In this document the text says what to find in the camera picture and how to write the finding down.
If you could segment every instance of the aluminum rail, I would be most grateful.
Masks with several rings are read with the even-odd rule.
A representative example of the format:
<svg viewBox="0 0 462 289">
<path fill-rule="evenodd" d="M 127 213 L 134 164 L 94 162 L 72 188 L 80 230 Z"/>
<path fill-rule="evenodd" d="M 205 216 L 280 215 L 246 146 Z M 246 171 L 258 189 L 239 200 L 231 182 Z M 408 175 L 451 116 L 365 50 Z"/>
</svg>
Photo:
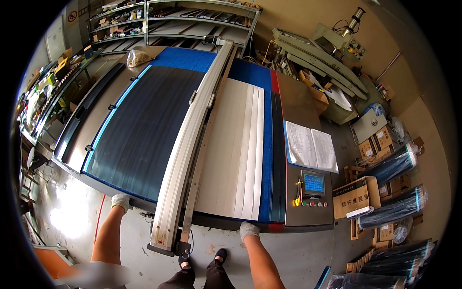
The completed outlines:
<svg viewBox="0 0 462 289">
<path fill-rule="evenodd" d="M 178 219 L 184 196 L 188 166 L 194 153 L 196 140 L 207 112 L 207 106 L 216 88 L 233 46 L 226 41 L 197 89 L 173 145 L 164 179 L 160 187 L 151 233 L 151 246 L 172 251 Z"/>
</svg>

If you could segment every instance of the paper sheet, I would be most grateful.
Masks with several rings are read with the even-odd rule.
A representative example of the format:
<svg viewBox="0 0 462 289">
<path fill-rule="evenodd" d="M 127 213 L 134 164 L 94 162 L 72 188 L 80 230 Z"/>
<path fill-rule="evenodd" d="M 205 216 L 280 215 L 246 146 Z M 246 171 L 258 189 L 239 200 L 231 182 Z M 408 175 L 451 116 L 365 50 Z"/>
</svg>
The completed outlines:
<svg viewBox="0 0 462 289">
<path fill-rule="evenodd" d="M 226 81 L 207 145 L 195 210 L 258 220 L 263 159 L 264 91 Z"/>
<path fill-rule="evenodd" d="M 333 99 L 338 106 L 340 106 L 344 110 L 351 111 L 351 104 L 348 101 L 348 99 L 345 97 L 345 95 L 343 94 L 343 91 L 340 88 L 336 87 L 335 85 L 332 85 L 330 87 L 330 90 L 332 92 L 328 91 L 327 89 L 324 89 L 321 86 L 321 84 L 319 83 L 319 81 L 317 81 L 316 77 L 314 77 L 314 75 L 311 72 L 310 72 L 310 80 L 317 87 L 324 90 L 325 93 L 327 94 L 327 96 L 329 96 L 331 99 Z"/>
<path fill-rule="evenodd" d="M 343 94 L 343 91 L 340 88 L 336 87 L 335 85 L 332 85 L 330 87 L 330 90 L 332 92 L 329 92 L 328 90 L 324 90 L 327 96 L 333 99 L 335 103 L 338 104 L 338 106 L 340 106 L 344 110 L 351 111 L 351 104 L 348 101 L 348 99 L 345 97 L 345 95 Z"/>
<path fill-rule="evenodd" d="M 285 126 L 290 162 L 316 169 L 315 145 L 311 130 L 287 121 Z"/>
<path fill-rule="evenodd" d="M 330 135 L 316 129 L 311 129 L 311 134 L 313 135 L 313 142 L 315 144 L 318 169 L 339 173 L 334 145 Z"/>
</svg>

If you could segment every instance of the glove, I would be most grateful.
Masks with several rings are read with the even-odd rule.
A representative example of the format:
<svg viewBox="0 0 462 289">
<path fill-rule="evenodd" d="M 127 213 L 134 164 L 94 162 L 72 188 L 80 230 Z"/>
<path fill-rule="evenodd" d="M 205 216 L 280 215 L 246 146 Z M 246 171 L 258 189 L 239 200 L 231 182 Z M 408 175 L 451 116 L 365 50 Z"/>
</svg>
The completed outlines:
<svg viewBox="0 0 462 289">
<path fill-rule="evenodd" d="M 123 213 L 124 215 L 127 213 L 127 210 L 131 207 L 128 203 L 130 201 L 130 197 L 127 194 L 117 194 L 112 197 L 111 201 L 111 209 L 114 206 L 121 206 L 125 210 L 125 213 Z"/>
<path fill-rule="evenodd" d="M 248 235 L 254 235 L 259 237 L 260 229 L 253 224 L 243 221 L 241 224 L 241 228 L 239 229 L 239 234 L 241 235 L 241 241 L 244 242 L 244 238 Z"/>
</svg>

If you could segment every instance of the hand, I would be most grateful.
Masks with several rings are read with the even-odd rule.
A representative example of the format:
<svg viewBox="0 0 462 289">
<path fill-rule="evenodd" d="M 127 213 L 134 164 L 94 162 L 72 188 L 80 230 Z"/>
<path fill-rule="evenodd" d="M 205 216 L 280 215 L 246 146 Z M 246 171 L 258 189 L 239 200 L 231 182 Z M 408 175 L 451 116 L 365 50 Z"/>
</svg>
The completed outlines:
<svg viewBox="0 0 462 289">
<path fill-rule="evenodd" d="M 253 224 L 243 221 L 239 229 L 239 234 L 241 235 L 241 241 L 244 242 L 244 238 L 248 235 L 254 235 L 259 237 L 260 229 Z"/>
</svg>

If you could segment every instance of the blue strip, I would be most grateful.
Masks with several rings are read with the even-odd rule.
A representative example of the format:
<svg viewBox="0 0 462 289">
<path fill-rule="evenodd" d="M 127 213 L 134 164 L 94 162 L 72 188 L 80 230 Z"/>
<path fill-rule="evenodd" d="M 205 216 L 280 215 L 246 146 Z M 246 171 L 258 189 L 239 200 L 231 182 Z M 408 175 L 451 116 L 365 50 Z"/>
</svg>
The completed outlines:
<svg viewBox="0 0 462 289">
<path fill-rule="evenodd" d="M 216 56 L 217 54 L 213 52 L 167 47 L 149 65 L 181 68 L 206 73 Z"/>
<path fill-rule="evenodd" d="M 419 208 L 419 203 L 420 203 L 420 198 L 419 198 L 419 189 L 418 187 L 415 188 L 415 202 L 417 204 L 417 211 L 419 212 L 420 211 L 420 208 Z"/>
<path fill-rule="evenodd" d="M 124 190 L 124 189 L 122 189 L 122 188 L 119 188 L 119 187 L 117 187 L 117 186 L 114 186 L 113 184 L 110 184 L 110 183 L 108 183 L 108 182 L 106 182 L 106 181 L 104 181 L 104 180 L 102 180 L 102 179 L 100 179 L 100 178 L 97 178 L 97 177 L 95 177 L 95 176 L 89 174 L 88 172 L 82 171 L 82 173 L 83 173 L 84 175 L 89 176 L 90 178 L 94 178 L 95 180 L 97 180 L 97 181 L 99 181 L 99 182 L 101 182 L 101 183 L 103 183 L 103 184 L 105 184 L 105 185 L 108 185 L 108 186 L 111 187 L 111 188 L 114 188 L 114 189 L 119 190 L 119 191 L 121 191 L 121 192 L 127 193 L 127 194 L 129 194 L 129 195 L 133 195 L 133 196 L 135 196 L 135 197 L 138 197 L 138 198 L 140 198 L 140 199 L 143 199 L 143 200 L 146 200 L 146 201 L 149 201 L 149 202 L 157 203 L 157 201 L 155 201 L 155 200 L 151 200 L 151 199 L 149 199 L 149 198 L 147 198 L 147 197 L 144 197 L 144 196 L 142 196 L 142 195 L 134 194 L 134 193 L 132 193 L 132 192 L 129 192 L 129 191 L 127 191 L 127 190 Z"/>
<path fill-rule="evenodd" d="M 273 116 L 271 109 L 271 73 L 269 68 L 234 59 L 228 78 L 249 83 L 264 90 L 263 166 L 261 171 L 261 197 L 258 222 L 270 222 L 271 189 L 273 177 Z"/>
<path fill-rule="evenodd" d="M 125 97 L 127 96 L 127 94 L 130 92 L 130 90 L 133 88 L 133 86 L 135 86 L 135 84 L 138 82 L 138 80 L 146 73 L 146 71 L 148 71 L 148 69 L 150 69 L 152 67 L 152 65 L 148 65 L 146 66 L 145 69 L 143 69 L 143 71 L 141 71 L 141 73 L 138 75 L 137 79 L 135 79 L 134 81 L 132 81 L 132 83 L 130 83 L 130 85 L 128 86 L 128 88 L 125 90 L 125 92 L 119 97 L 119 99 L 117 100 L 117 102 L 115 103 L 115 108 L 112 109 L 110 111 L 110 113 L 107 115 L 106 119 L 104 120 L 103 122 L 103 125 L 100 127 L 97 135 L 96 135 L 96 138 L 95 140 L 93 141 L 91 147 L 93 148 L 88 154 L 87 154 L 87 157 L 85 159 L 85 163 L 84 163 L 84 168 L 83 168 L 83 171 L 86 172 L 88 170 L 88 165 L 90 163 L 90 160 L 91 160 L 91 157 L 93 156 L 93 151 L 95 150 L 96 146 L 98 145 L 98 142 L 99 142 L 99 139 L 101 138 L 101 135 L 103 134 L 104 130 L 106 129 L 106 126 L 108 125 L 108 123 L 111 121 L 111 118 L 112 116 L 114 115 L 114 113 L 116 112 L 117 108 L 119 107 L 119 105 L 122 103 L 122 101 L 125 99 Z"/>
<path fill-rule="evenodd" d="M 316 284 L 314 289 L 319 289 L 322 286 L 322 284 L 326 280 L 327 274 L 329 274 L 329 271 L 330 271 L 330 267 L 326 266 L 326 268 L 324 268 L 324 271 L 321 274 L 321 277 L 319 277 L 318 283 Z"/>
</svg>

